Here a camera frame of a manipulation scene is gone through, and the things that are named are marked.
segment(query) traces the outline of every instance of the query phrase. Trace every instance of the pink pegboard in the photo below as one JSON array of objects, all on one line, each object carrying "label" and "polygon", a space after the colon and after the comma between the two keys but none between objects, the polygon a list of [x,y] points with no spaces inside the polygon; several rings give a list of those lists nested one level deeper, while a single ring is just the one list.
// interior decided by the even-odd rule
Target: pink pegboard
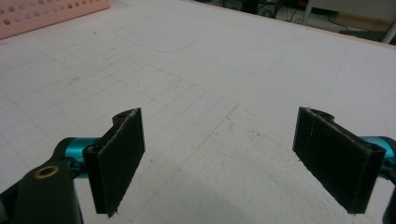
[{"label": "pink pegboard", "polygon": [[0,39],[109,7],[109,0],[0,0]]}]

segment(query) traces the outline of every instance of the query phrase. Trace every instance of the black cable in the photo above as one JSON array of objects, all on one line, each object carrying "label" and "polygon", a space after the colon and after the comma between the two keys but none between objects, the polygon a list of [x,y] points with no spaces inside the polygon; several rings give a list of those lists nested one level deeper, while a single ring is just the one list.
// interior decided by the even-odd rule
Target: black cable
[{"label": "black cable", "polygon": [[290,22],[293,20],[294,14],[296,14],[296,12],[297,12],[297,8],[294,10],[293,14],[291,15],[290,20],[289,20]]},{"label": "black cable", "polygon": [[294,23],[297,23],[297,24],[300,24],[300,22],[301,22],[301,18],[297,18],[297,19],[294,21]]},{"label": "black cable", "polygon": [[349,31],[349,28],[348,28],[347,26],[343,26],[343,25],[341,25],[341,24],[338,24],[338,23],[336,23],[336,22],[331,21],[331,20],[330,20],[330,15],[329,15],[329,14],[327,14],[327,20],[328,20],[330,23],[334,24],[334,25],[338,25],[338,26],[344,27],[344,28],[346,28],[346,29]]}]

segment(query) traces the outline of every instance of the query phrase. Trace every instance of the white table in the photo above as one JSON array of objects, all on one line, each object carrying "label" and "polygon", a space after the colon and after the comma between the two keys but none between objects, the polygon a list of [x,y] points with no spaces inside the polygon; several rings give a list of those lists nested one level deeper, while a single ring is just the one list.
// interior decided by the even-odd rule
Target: white table
[{"label": "white table", "polygon": [[68,136],[142,107],[147,152],[120,214],[86,223],[381,223],[378,179],[352,216],[292,152],[299,106],[356,135],[396,136],[396,50],[220,7],[119,0],[0,41],[0,190]]}]

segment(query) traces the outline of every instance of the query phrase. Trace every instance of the screw hole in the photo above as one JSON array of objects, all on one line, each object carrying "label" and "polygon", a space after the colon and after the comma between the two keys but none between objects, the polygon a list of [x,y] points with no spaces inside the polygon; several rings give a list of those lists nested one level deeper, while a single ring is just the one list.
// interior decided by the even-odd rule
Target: screw hole
[{"label": "screw hole", "polygon": [[35,172],[35,178],[36,179],[45,179],[47,177],[55,175],[56,173],[58,173],[58,171],[59,171],[58,166],[46,166],[46,167],[41,168]]}]

